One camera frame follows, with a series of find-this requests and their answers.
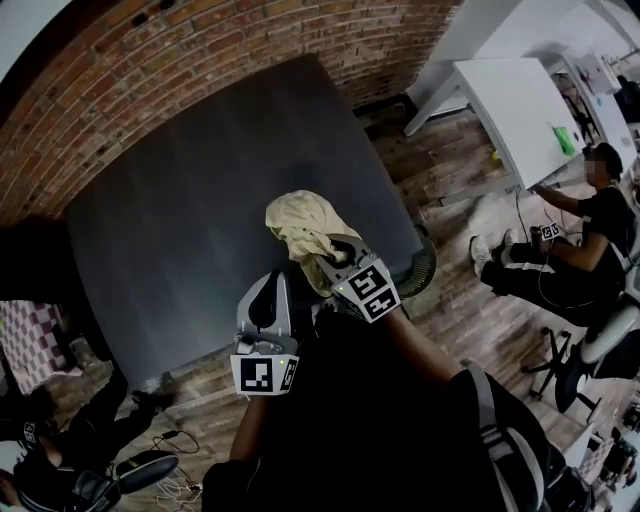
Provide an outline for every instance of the table top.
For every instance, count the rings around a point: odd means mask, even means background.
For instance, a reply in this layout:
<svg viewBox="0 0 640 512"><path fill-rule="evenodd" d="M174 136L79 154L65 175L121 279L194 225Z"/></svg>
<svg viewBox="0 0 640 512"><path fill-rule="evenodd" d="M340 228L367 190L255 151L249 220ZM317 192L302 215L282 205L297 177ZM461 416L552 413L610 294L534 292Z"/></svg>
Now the table top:
<svg viewBox="0 0 640 512"><path fill-rule="evenodd" d="M392 268L410 267L422 247L366 134L310 56L182 112L72 201L80 276L132 384L233 343L238 301L274 268L291 268L299 304L302 273L265 227L267 205L299 189L329 200Z"/></svg>
<svg viewBox="0 0 640 512"><path fill-rule="evenodd" d="M581 155L580 129L538 59L459 61L454 69L503 165L523 188ZM563 153L556 127L567 128L574 155Z"/></svg>
<svg viewBox="0 0 640 512"><path fill-rule="evenodd" d="M580 79L580 59L563 55L562 60L580 97L587 105L600 136L618 151L624 169L629 169L638 157L638 153L616 99L611 94L594 95L591 92L588 85Z"/></svg>

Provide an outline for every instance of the desk leg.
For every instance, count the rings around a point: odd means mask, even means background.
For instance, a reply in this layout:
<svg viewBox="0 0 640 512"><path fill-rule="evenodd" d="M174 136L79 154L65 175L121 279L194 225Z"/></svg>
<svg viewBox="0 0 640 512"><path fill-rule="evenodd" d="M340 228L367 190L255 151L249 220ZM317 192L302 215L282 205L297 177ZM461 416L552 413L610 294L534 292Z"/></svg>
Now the desk leg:
<svg viewBox="0 0 640 512"><path fill-rule="evenodd" d="M452 75L447 78L447 81L440 86L440 88L431 96L431 99L427 101L424 106L418 111L415 117L409 121L409 124L404 128L405 137L411 137L418 129L429 119L436 109L442 105L453 94L453 91L458 87L458 76L454 71Z"/></svg>
<svg viewBox="0 0 640 512"><path fill-rule="evenodd" d="M509 174L504 178L498 178L497 180L490 181L489 183L483 183L476 187L467 189L457 194L441 197L440 205L449 206L450 204L466 201L467 199L473 199L474 197L486 196L491 192L497 192L498 190L504 190L509 187L513 187L518 184L518 180L513 174Z"/></svg>

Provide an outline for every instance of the white desk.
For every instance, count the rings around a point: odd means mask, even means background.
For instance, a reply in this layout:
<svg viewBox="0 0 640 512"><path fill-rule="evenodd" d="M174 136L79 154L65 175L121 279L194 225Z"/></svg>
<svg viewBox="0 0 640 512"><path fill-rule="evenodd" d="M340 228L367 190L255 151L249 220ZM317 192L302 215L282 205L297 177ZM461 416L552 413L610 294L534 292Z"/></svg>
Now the white desk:
<svg viewBox="0 0 640 512"><path fill-rule="evenodd" d="M413 135L457 87L467 96L510 174L441 198L443 206L513 185L528 189L581 155L585 143L580 130L538 59L455 62L452 77L405 127L405 135ZM563 153L554 127L567 128L576 149L572 156Z"/></svg>
<svg viewBox="0 0 640 512"><path fill-rule="evenodd" d="M578 90L578 94L580 94L589 109L600 137L616 149L622 160L622 166L626 171L633 165L638 153L616 99L610 94L594 95L591 92L589 86L580 78L580 59L570 55L563 55L562 60L564 69L569 74Z"/></svg>

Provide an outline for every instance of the white cloth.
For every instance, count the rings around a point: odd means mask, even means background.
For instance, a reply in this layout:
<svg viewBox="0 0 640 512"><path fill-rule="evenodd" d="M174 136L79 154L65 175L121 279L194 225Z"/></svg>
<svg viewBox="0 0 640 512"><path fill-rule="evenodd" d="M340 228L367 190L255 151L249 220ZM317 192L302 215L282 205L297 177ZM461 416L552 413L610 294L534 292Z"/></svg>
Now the white cloth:
<svg viewBox="0 0 640 512"><path fill-rule="evenodd" d="M271 232L287 244L289 259L297 261L309 284L323 297L331 295L331 282L313 259L314 254L343 261L346 253L337 251L327 235L341 234L360 238L347 226L325 198L298 190L278 197L267 206L265 223Z"/></svg>

